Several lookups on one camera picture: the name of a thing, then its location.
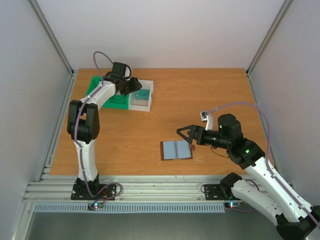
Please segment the brown leather card holder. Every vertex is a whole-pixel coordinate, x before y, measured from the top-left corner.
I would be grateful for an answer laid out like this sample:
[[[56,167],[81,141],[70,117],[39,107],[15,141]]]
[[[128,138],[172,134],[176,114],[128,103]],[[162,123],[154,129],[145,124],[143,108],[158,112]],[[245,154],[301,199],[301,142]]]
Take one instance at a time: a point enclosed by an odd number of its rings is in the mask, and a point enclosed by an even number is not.
[[[185,140],[160,142],[160,157],[162,161],[192,159],[192,150],[192,145]]]

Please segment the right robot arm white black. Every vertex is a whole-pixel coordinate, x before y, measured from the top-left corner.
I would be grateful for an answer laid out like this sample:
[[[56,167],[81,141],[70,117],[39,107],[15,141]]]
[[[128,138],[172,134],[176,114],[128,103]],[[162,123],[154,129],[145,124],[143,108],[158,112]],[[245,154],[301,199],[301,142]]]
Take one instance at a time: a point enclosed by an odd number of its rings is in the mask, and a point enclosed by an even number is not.
[[[320,207],[304,200],[283,179],[267,159],[264,151],[252,140],[243,136],[241,123],[230,113],[218,117],[218,129],[213,130],[213,118],[201,113],[206,127],[189,125],[177,129],[186,142],[213,149],[225,149],[232,162],[258,180],[267,195],[251,187],[240,175],[232,172],[220,181],[220,192],[226,199],[240,199],[276,227],[284,240],[304,240],[320,225]]]

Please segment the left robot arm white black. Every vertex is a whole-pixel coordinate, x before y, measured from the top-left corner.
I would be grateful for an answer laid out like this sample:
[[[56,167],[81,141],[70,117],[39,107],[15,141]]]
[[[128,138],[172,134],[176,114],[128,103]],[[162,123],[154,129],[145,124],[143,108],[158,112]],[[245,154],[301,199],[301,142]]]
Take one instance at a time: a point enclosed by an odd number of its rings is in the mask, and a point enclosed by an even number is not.
[[[125,63],[114,62],[111,71],[84,98],[69,103],[67,132],[76,147],[79,172],[72,189],[73,200],[93,200],[97,208],[103,201],[114,200],[123,187],[117,182],[100,184],[95,160],[95,141],[100,132],[99,110],[116,93],[127,96],[142,88]]]

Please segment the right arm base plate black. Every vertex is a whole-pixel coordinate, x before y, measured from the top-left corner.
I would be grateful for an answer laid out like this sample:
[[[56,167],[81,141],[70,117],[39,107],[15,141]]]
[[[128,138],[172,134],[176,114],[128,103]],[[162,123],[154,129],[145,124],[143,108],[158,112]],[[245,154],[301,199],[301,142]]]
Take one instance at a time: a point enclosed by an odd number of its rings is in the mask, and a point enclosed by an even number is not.
[[[200,191],[204,193],[206,201],[240,201],[232,193],[231,189],[220,184],[203,184]]]

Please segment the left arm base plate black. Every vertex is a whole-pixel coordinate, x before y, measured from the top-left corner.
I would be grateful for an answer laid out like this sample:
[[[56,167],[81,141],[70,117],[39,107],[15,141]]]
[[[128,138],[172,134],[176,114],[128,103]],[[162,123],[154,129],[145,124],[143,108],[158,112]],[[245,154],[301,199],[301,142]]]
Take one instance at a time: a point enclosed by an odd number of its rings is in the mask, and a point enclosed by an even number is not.
[[[90,185],[89,189],[91,194],[93,195],[91,196],[86,185],[76,184],[73,186],[70,199],[74,201],[93,201],[98,199],[103,200],[104,198],[107,198],[107,200],[113,200],[118,190],[117,186],[115,184],[111,184],[104,188],[100,193],[98,193],[103,188],[103,186],[103,184]]]

